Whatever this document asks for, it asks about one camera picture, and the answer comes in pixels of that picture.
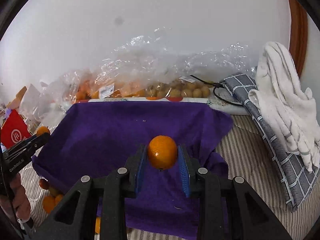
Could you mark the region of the person's left hand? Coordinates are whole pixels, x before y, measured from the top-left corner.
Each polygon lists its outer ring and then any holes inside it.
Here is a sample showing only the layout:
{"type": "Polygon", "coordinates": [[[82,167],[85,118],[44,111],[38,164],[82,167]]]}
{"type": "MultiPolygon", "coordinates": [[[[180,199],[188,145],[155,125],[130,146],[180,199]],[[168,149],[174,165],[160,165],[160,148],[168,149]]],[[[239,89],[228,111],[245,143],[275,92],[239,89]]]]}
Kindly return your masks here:
{"type": "Polygon", "coordinates": [[[11,209],[8,197],[3,195],[1,195],[1,208],[11,221],[15,221],[15,213],[17,219],[26,222],[30,219],[31,205],[25,194],[25,188],[21,184],[21,175],[19,173],[10,182],[10,187],[15,195],[15,198],[12,200],[14,211],[11,209]]]}

